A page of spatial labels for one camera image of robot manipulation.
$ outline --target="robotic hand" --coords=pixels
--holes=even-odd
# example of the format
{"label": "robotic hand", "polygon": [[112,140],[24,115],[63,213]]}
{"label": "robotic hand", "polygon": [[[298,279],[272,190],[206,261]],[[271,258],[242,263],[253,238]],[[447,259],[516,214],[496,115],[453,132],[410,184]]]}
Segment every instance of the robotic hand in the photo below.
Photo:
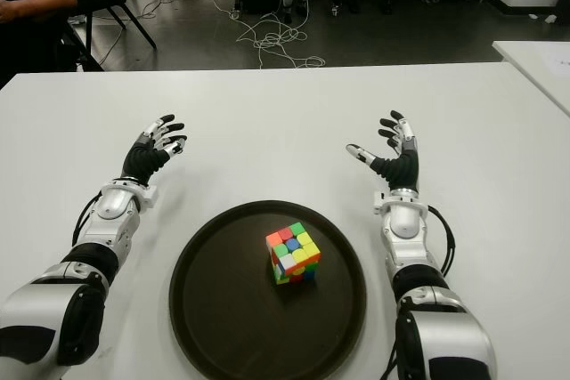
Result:
{"label": "robotic hand", "polygon": [[183,152],[186,136],[168,135],[184,127],[169,124],[174,118],[158,119],[134,142],[121,177],[105,184],[80,215],[61,263],[0,306],[0,380],[59,380],[94,354],[104,302],[130,251],[139,213],[158,197],[148,181]]}
{"label": "robotic hand", "polygon": [[[387,273],[397,302],[395,347],[382,378],[397,363],[401,380],[496,379],[489,337],[444,280],[455,244],[443,217],[418,200],[416,138],[400,113],[392,111],[391,116],[395,121],[380,120],[388,129],[380,129],[379,134],[388,138],[397,159],[378,158],[354,144],[346,146],[390,187],[390,196],[377,193],[374,204],[375,214],[382,215]],[[442,220],[448,233],[448,255],[441,270],[426,247],[428,212]]]}

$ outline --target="person's arm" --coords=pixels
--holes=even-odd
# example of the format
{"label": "person's arm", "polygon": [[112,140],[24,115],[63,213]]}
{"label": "person's arm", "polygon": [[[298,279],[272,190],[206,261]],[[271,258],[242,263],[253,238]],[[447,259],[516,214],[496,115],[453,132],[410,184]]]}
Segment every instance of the person's arm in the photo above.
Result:
{"label": "person's arm", "polygon": [[0,0],[0,24],[69,10],[75,6],[77,0]]}

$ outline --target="chair leg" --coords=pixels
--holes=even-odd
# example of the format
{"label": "chair leg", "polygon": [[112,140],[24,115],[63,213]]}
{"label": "chair leg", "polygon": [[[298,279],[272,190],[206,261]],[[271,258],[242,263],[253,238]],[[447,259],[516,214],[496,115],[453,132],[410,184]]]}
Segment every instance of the chair leg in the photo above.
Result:
{"label": "chair leg", "polygon": [[71,41],[71,43],[74,44],[81,53],[83,53],[83,55],[87,59],[87,62],[89,62],[93,70],[104,71],[103,68],[99,65],[99,63],[95,60],[95,58],[93,58],[93,56],[87,51],[86,46],[83,44],[83,42],[81,42],[81,38],[77,35],[75,30],[68,23],[66,23],[66,25],[63,26],[63,32],[65,33],[65,36],[67,36],[68,39]]}
{"label": "chair leg", "polygon": [[135,26],[139,29],[139,31],[142,33],[142,35],[144,36],[144,38],[149,42],[149,44],[151,44],[153,49],[157,49],[157,45],[154,43],[154,40],[152,40],[152,37],[149,36],[149,34],[146,32],[146,30],[143,28],[143,26],[141,25],[141,23],[139,22],[138,19],[136,19],[136,17],[133,15],[133,13],[126,7],[125,4],[120,4],[119,7],[125,11],[125,14],[128,15],[128,18],[131,19],[131,21],[135,24]]}
{"label": "chair leg", "polygon": [[85,48],[87,48],[87,53],[91,55],[91,31],[93,30],[93,14],[88,13],[87,18],[87,28],[85,30]]}
{"label": "chair leg", "polygon": [[113,11],[112,8],[107,8],[107,11],[109,11],[110,15],[115,19],[116,22],[118,22],[118,25],[121,26],[123,29],[125,29],[125,23],[118,17],[118,15],[115,13],[115,11]]}

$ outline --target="robot finger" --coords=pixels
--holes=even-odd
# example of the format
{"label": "robot finger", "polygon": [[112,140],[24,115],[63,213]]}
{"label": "robot finger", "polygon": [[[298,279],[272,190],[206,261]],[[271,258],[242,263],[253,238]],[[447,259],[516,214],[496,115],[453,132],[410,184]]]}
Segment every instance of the robot finger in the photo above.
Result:
{"label": "robot finger", "polygon": [[146,127],[146,129],[142,132],[142,137],[156,141],[158,139],[157,132],[159,131],[160,127],[164,126],[164,124],[168,122],[173,121],[174,118],[175,115],[166,115],[158,118]]}
{"label": "robot finger", "polygon": [[389,140],[386,141],[386,143],[388,146],[394,149],[396,155],[400,156],[401,153],[400,144],[396,142],[395,139],[390,138]]}
{"label": "robot finger", "polygon": [[388,131],[387,129],[378,129],[378,133],[388,139],[395,137],[395,133],[393,133],[392,131]]}
{"label": "robot finger", "polygon": [[390,116],[393,117],[393,118],[394,118],[395,120],[397,120],[398,122],[399,122],[401,119],[403,119],[402,113],[398,113],[398,112],[395,111],[395,110],[392,110],[392,111],[390,112]]}
{"label": "robot finger", "polygon": [[173,131],[180,131],[181,129],[184,129],[184,124],[163,125],[158,129],[154,141],[158,141],[167,133],[172,133]]}
{"label": "robot finger", "polygon": [[363,149],[360,146],[357,146],[356,144],[348,144],[346,146],[346,150],[348,151],[348,153],[350,153],[352,156],[354,156],[355,158],[357,158],[358,160],[360,160],[361,162],[365,163],[366,165],[370,165],[372,162],[374,162],[374,160],[377,158],[376,155],[373,155],[372,153],[370,153],[369,151]]}
{"label": "robot finger", "polygon": [[156,142],[156,144],[154,145],[154,148],[156,150],[162,150],[164,149],[165,146],[167,146],[168,144],[178,141],[180,139],[186,140],[188,137],[186,135],[172,135],[172,136],[168,136],[168,137],[162,137],[160,140],[158,140]]}
{"label": "robot finger", "polygon": [[395,129],[398,126],[396,122],[390,119],[380,119],[380,124],[382,126],[385,126],[386,128],[392,128],[392,129]]}
{"label": "robot finger", "polygon": [[168,154],[169,158],[173,158],[174,156],[179,155],[184,151],[185,144],[186,139],[183,137],[178,137],[178,140],[164,146],[163,150]]}

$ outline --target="black cable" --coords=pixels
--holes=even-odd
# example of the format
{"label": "black cable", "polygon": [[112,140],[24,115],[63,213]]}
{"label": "black cable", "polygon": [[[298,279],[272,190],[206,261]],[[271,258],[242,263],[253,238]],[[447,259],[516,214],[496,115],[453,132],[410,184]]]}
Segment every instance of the black cable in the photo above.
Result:
{"label": "black cable", "polygon": [[73,238],[71,239],[71,245],[72,246],[75,246],[75,244],[77,243],[77,239],[79,238],[79,233],[81,233],[81,229],[83,229],[83,226],[86,225],[86,222],[89,219],[89,217],[91,216],[91,213],[89,213],[85,218],[83,218],[83,217],[86,215],[86,212],[91,207],[91,205],[93,205],[95,202],[97,202],[99,200],[101,195],[102,195],[102,193],[99,192],[95,196],[93,196],[91,198],[91,200],[89,202],[87,202],[87,205],[85,205],[85,208],[83,208],[83,211],[81,211],[81,214],[79,215],[79,218],[77,219],[77,223],[75,224],[75,229],[73,230]]}
{"label": "black cable", "polygon": [[432,206],[428,206],[427,210],[431,214],[435,215],[440,222],[442,222],[442,225],[444,226],[445,229],[445,235],[447,237],[447,254],[445,255],[445,261],[442,266],[442,273],[445,277],[447,276],[447,273],[449,273],[449,270],[452,267],[453,258],[455,258],[455,237],[453,236],[452,228],[449,227],[449,224],[444,219],[444,217],[441,214],[439,214],[439,211],[437,211]]}
{"label": "black cable", "polygon": [[388,365],[386,366],[386,371],[384,371],[384,374],[382,375],[380,380],[387,380],[388,376],[390,376],[390,373],[392,372],[392,370],[396,365],[397,361],[395,358],[395,340],[394,340],[394,345],[392,346],[392,351],[390,352],[390,358],[388,358]]}
{"label": "black cable", "polygon": [[[431,214],[435,215],[440,222],[442,222],[442,225],[444,226],[445,229],[445,236],[447,238],[447,250],[445,253],[445,261],[444,264],[442,265],[442,274],[444,275],[444,277],[446,277],[453,265],[453,260],[455,259],[455,237],[453,236],[452,228],[449,227],[449,224],[444,219],[444,217],[439,213],[439,211],[437,211],[432,206],[427,206],[427,210]],[[390,373],[394,370],[394,368],[397,365],[398,365],[398,359],[395,354],[395,340],[394,340],[394,345],[392,346],[392,351],[390,352],[390,358],[388,359],[388,365],[386,367],[386,371],[384,371],[384,374],[382,375],[380,380],[387,380],[388,376],[390,376]]]}

